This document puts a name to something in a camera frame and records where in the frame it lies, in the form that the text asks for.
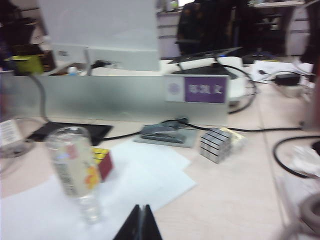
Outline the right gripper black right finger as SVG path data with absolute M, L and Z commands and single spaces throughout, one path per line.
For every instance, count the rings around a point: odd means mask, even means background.
M 147 204 L 144 207 L 143 239 L 144 240 L 163 240 L 149 204 Z

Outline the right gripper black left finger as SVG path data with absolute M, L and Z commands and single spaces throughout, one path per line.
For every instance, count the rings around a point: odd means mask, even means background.
M 136 204 L 124 223 L 118 230 L 113 240 L 136 240 L 140 227 L 141 208 Z

